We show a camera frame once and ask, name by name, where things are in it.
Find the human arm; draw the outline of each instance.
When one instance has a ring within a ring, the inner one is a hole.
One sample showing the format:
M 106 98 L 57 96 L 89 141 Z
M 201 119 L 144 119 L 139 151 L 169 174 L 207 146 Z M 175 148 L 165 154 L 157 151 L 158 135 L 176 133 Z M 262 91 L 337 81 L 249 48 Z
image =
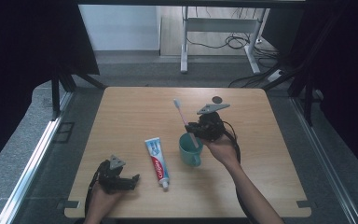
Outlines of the human arm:
M 209 142 L 201 139 L 202 143 L 211 150 L 213 156 L 226 167 L 237 188 L 243 204 L 252 217 L 261 224 L 283 223 L 277 212 L 261 194 L 238 162 L 234 146 L 228 137 L 223 135 L 216 141 Z
M 107 194 L 103 191 L 100 183 L 96 181 L 91 194 L 89 211 L 84 224 L 100 224 L 101 220 L 109 214 L 117 201 L 125 194 L 125 191 L 122 190 L 113 194 Z

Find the metal rail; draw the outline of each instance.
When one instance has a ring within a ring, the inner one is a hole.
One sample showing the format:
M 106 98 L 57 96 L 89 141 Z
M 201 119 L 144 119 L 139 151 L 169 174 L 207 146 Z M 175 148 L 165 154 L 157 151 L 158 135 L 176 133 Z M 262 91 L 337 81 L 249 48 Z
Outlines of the metal rail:
M 334 169 L 333 164 L 329 160 L 322 143 L 319 141 L 319 138 L 316 132 L 313 130 L 312 127 L 309 126 L 307 121 L 304 119 L 303 110 L 300 102 L 298 99 L 291 98 L 293 107 L 295 108 L 297 117 L 306 131 L 307 137 L 312 144 L 313 151 L 315 152 L 316 157 L 319 160 L 319 163 L 322 165 L 324 169 L 324 173 L 327 176 L 327 179 L 332 187 L 333 191 L 335 192 L 337 199 L 344 211 L 345 215 L 348 218 L 348 221 L 351 224 L 358 224 L 358 212 L 356 209 L 355 204 L 351 199 L 351 195 L 348 193 L 345 186 L 342 184 L 336 170 Z
M 70 99 L 72 98 L 72 93 L 67 92 L 63 95 L 60 102 L 62 113 L 55 119 L 48 123 L 46 130 L 43 132 L 42 137 L 40 138 L 34 153 L 31 158 L 28 160 L 27 165 L 25 166 L 24 171 L 16 184 L 16 187 L 11 192 L 10 197 L 7 200 L 7 203 L 0 215 L 0 224 L 11 223 L 15 218 L 17 212 L 20 209 L 20 206 L 23 202 L 28 188 L 31 186 L 31 183 L 36 175 L 37 169 L 41 161 L 44 158 L 44 155 L 48 149 L 48 146 L 56 133 L 62 117 L 65 112 L 65 108 L 68 106 Z

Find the black curtain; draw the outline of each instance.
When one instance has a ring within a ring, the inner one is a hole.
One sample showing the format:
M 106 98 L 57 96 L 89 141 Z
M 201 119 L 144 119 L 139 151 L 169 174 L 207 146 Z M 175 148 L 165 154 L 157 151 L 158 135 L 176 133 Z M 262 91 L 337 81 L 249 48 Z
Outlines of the black curtain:
M 0 151 L 58 73 L 99 74 L 75 1 L 0 1 Z
M 346 7 L 312 72 L 322 111 L 358 158 L 358 0 Z

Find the toothpaste cap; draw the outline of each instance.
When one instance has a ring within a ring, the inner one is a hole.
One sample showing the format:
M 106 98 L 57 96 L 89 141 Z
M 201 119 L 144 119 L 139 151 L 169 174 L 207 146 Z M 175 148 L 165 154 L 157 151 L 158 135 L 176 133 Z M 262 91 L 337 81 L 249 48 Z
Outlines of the toothpaste cap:
M 167 189 L 168 189 L 168 182 L 167 182 L 167 180 L 163 180 L 163 181 L 162 181 L 162 188 L 163 188 L 164 190 L 167 190 Z

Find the human hand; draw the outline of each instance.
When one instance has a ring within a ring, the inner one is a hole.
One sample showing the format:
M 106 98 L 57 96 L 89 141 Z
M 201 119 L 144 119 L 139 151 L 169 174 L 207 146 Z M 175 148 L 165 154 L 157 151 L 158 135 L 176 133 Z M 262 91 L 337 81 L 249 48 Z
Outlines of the human hand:
M 92 187 L 89 211 L 86 216 L 85 224 L 99 224 L 101 220 L 109 214 L 117 201 L 126 193 L 125 190 L 118 190 L 112 194 L 103 191 L 98 181 Z
M 205 139 L 200 140 L 203 145 L 211 150 L 212 155 L 226 167 L 231 164 L 239 164 L 234 146 L 225 134 L 213 142 Z

